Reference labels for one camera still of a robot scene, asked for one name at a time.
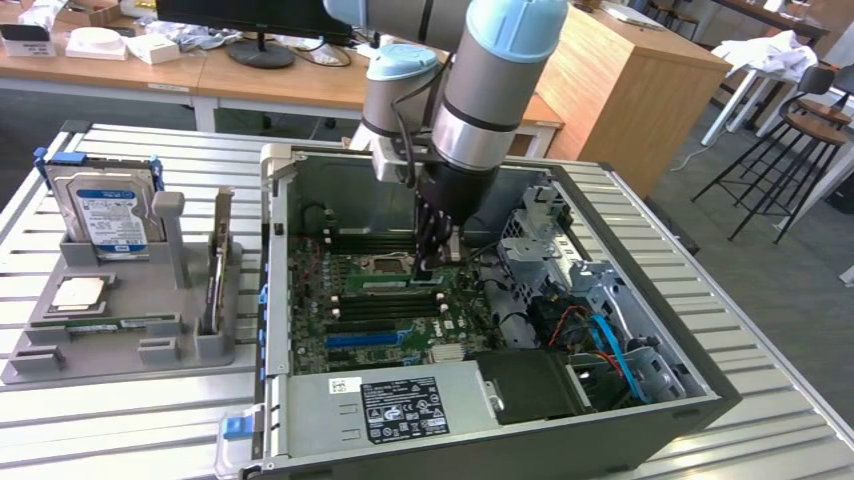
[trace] white box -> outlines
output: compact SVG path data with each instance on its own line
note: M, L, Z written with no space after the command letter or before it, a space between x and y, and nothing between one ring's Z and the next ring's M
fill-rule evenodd
M100 27L83 27L71 32L67 57L95 58L99 60L127 60L128 49L121 35Z
M124 39L128 50L148 65L156 65L180 58L177 44L165 35L151 33Z

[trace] power supply label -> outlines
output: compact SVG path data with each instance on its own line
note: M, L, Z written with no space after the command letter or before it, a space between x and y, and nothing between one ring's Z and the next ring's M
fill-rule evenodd
M373 444L451 432L435 377L363 383L361 405Z

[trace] wooden cabinet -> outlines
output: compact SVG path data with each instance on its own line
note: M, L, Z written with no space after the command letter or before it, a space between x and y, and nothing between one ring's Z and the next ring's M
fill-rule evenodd
M728 69L675 33L572 9L538 85L564 122L548 158L608 163L648 195Z

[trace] aluminum table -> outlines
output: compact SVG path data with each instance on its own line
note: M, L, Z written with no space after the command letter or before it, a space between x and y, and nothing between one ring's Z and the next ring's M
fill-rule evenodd
M231 228L245 248L236 360L112 383L0 385L0 478L211 478L217 420L252 401L260 268L259 152L269 138L95 125L52 150L145 159L187 197L185 241L211 229L213 196L233 186ZM320 142L305 142L328 145ZM854 478L854 434L682 249L619 177L566 168L743 395L700 434L679 438L614 479ZM583 225L579 237L602 256ZM0 364L59 258L64 223L37 174L0 216Z

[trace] red cable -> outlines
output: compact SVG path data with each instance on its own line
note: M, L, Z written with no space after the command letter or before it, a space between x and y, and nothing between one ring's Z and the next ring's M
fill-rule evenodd
M560 321L558 322L558 327L555 328L555 333L551 334L551 340L548 340L548 346L551 347L555 343L555 339L558 338L558 333L560 333L560 327L563 327L563 322L566 322L566 317L572 310L584 310L587 314L590 314L590 309L583 305L570 305L566 307L563 314L560 315Z
M620 370L619 365L616 364L616 361L614 361L614 359L608 355L606 355L602 352L590 352L590 353L596 355L598 357L602 357L611 364L611 366L614 367L614 370L616 370L616 373L619 373L619 376L620 377L623 376L623 371Z

